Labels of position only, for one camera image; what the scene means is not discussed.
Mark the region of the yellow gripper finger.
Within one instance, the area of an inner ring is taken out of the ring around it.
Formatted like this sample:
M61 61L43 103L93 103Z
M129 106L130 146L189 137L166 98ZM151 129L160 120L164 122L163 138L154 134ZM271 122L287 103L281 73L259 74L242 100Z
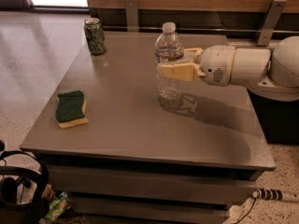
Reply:
M173 78L180 81L195 81L199 77L206 77L206 73L200 65L188 63L158 63L157 70L163 77Z
M189 48L184 50L184 57L194 63L200 63L201 56L203 53L201 48Z

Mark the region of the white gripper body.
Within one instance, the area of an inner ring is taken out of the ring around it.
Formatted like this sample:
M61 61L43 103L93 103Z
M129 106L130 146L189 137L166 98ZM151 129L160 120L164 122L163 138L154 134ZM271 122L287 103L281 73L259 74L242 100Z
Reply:
M228 86L236 48L216 45L205 49L200 57L200 78L208 85Z

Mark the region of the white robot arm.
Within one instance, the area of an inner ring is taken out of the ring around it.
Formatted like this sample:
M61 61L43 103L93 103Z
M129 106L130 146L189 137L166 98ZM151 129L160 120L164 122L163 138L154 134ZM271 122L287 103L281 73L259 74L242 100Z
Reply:
M161 61L158 74L180 81L201 79L208 85L242 86L267 99L299 100L299 37L278 42L273 49L215 45L186 49L176 61Z

